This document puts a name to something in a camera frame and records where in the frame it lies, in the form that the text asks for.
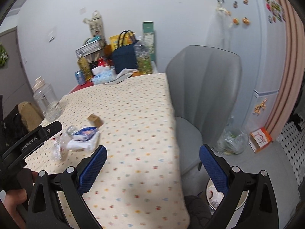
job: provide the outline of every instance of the silver bolt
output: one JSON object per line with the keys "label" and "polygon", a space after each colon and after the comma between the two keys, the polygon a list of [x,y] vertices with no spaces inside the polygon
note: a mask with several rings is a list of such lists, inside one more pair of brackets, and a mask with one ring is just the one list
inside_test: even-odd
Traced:
{"label": "silver bolt", "polygon": [[39,171],[38,175],[39,175],[40,177],[43,177],[43,176],[45,175],[45,171],[44,171],[44,170]]}
{"label": "silver bolt", "polygon": [[70,167],[67,168],[67,172],[68,172],[68,173],[72,173],[74,170],[75,170],[75,168],[72,167],[72,166],[70,166]]}
{"label": "silver bolt", "polygon": [[260,173],[262,174],[263,177],[268,176],[268,172],[265,170],[262,170]]}
{"label": "silver bolt", "polygon": [[240,168],[238,168],[237,166],[233,166],[232,167],[233,172],[238,173],[240,172]]}

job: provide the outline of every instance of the bottle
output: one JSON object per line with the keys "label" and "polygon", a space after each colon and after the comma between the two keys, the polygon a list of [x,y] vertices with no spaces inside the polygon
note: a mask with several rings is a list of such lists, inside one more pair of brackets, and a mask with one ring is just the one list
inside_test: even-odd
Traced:
{"label": "bottle", "polygon": [[149,49],[142,40],[139,40],[135,45],[135,56],[137,58],[138,70],[143,74],[151,74],[153,72],[150,62]]}
{"label": "bottle", "polygon": [[37,102],[43,115],[49,122],[53,122],[61,116],[63,110],[51,84],[45,83],[42,77],[39,77],[36,79],[32,90],[34,92],[34,100]]}
{"label": "bottle", "polygon": [[77,64],[80,70],[83,72],[86,81],[89,81],[91,78],[93,78],[89,63],[82,53],[79,54],[79,59],[77,61]]}

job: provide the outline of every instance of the white wall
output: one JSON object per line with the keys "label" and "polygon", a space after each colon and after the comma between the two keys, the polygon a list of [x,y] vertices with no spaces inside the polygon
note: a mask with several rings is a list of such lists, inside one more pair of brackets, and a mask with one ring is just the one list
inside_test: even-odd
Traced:
{"label": "white wall", "polygon": [[19,19],[18,14],[6,17],[0,26],[0,33],[16,27],[18,23],[18,19]]}
{"label": "white wall", "polygon": [[[190,44],[204,44],[216,0],[27,0],[19,12],[18,37],[31,85],[39,76],[51,83],[59,98],[76,84],[75,50],[90,36],[82,20],[94,10],[103,17],[106,37],[123,30],[142,34],[142,22],[154,21],[157,66]],[[80,9],[87,12],[80,15]],[[55,40],[48,42],[55,29]]]}

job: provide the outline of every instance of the chair backrest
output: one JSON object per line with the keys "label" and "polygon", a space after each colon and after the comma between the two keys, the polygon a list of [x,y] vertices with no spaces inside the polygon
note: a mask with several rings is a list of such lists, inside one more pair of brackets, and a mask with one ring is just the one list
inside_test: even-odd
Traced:
{"label": "chair backrest", "polygon": [[240,57],[222,49],[190,45],[168,64],[166,75],[175,116],[194,125],[204,144],[219,139],[235,104]]}

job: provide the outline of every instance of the soda can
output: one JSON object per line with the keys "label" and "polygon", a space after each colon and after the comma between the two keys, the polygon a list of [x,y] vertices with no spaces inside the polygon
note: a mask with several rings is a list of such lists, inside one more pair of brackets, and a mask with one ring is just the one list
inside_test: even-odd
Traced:
{"label": "soda can", "polygon": [[86,83],[85,76],[81,70],[75,72],[75,77],[78,85],[84,85]]}

